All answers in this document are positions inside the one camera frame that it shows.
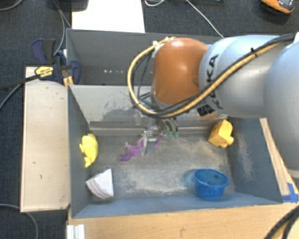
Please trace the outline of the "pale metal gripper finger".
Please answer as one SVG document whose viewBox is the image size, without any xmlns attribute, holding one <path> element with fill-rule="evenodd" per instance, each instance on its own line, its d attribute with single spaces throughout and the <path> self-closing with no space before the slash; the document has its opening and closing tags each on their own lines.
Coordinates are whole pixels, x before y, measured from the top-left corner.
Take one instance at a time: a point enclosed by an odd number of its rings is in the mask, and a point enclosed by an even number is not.
<svg viewBox="0 0 299 239">
<path fill-rule="evenodd" d="M 153 154 L 154 153 L 155 143 L 156 143 L 156 139 L 155 138 L 150 138 L 147 141 L 147 154 Z"/>
<path fill-rule="evenodd" d="M 142 134 L 142 149 L 141 149 L 141 155 L 144 156 L 147 153 L 147 142 L 148 142 L 148 137 L 147 137 L 147 131 L 145 130 Z"/>
</svg>

